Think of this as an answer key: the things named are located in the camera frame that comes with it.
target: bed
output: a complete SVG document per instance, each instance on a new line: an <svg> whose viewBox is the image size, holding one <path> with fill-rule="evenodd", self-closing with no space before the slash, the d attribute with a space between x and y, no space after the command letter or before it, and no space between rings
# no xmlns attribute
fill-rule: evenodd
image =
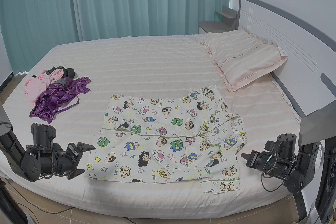
<svg viewBox="0 0 336 224"><path fill-rule="evenodd" d="M249 22L244 26L251 28L251 25ZM79 95L80 104L57 115L52 122L57 130L55 142L63 148L69 142L91 144L92 136L102 125L111 93L176 98L200 84L217 85L231 110L243 117L249 141L241 152L262 151L267 140L275 140L282 133L298 135L299 121L285 101L285 93L270 76L265 75L236 92L229 92L200 43L203 38L201 34L124 37L54 47L27 77L36 75L41 69L61 65L73 68L77 77L91 79L88 84L91 91ZM24 82L25 79L9 96L4 109L25 147L33 141L30 125L43 121L29 118L33 106L23 94ZM219 218L271 204L289 194L285 187L272 193L263 190L260 172L247 168L240 154L237 157L241 189L221 194L203 193L198 180L142 184L141 188L138 184L90 180L86 176L73 180L54 177L50 181L31 183L11 171L4 155L0 155L0 170L21 186L54 201L96 213L133 218ZM79 168L86 168L87 158L88 153L85 153ZM265 185L273 189L280 183L272 178Z"/></svg>

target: bed frame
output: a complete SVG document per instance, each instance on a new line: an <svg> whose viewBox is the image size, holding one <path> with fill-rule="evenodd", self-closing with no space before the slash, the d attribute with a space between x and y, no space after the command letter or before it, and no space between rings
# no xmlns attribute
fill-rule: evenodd
<svg viewBox="0 0 336 224"><path fill-rule="evenodd" d="M327 193L323 181L328 180L327 167L331 169L335 163L335 150L327 152L327 148L336 146L336 42L298 17L259 0L239 0L236 29L242 27L254 35L275 41L288 55L288 60L272 72L272 76L302 118L298 144L315 145L326 139L325 150L329 154L324 161L316 200L312 200L311 195L309 197L311 190L305 195L303 189L294 195L297 211L300 220L309 213L318 217L321 211L328 217L335 191L329 198L322 197L321 192ZM317 182L320 180L316 179L318 176L321 178L318 173L314 178Z"/></svg>

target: nightstand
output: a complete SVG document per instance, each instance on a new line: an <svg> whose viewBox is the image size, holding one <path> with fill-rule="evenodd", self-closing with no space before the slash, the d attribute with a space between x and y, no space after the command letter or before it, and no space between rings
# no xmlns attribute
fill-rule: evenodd
<svg viewBox="0 0 336 224"><path fill-rule="evenodd" d="M221 15L221 21L200 21L198 33L223 33L233 31L236 28L237 11L222 7L222 11L215 11Z"/></svg>

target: pillow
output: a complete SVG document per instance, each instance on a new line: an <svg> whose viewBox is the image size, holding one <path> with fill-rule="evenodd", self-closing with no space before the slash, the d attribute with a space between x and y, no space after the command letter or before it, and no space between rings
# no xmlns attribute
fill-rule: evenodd
<svg viewBox="0 0 336 224"><path fill-rule="evenodd" d="M275 42L254 37L244 29L207 34L203 44L230 92L270 73L287 60Z"/></svg>

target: purple satin garment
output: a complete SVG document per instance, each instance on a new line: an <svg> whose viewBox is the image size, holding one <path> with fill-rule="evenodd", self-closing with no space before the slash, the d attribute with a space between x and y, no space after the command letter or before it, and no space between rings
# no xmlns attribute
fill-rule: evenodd
<svg viewBox="0 0 336 224"><path fill-rule="evenodd" d="M76 104L73 104L65 109L58 110L64 104L73 100L80 93L90 91L86 85L91 81L87 76L79 79L64 78L66 85L52 84L48 89L41 93L40 97L35 102L35 107L31 111L29 117L39 117L40 119L51 123L56 115L66 111L75 105L79 104L79 99Z"/></svg>

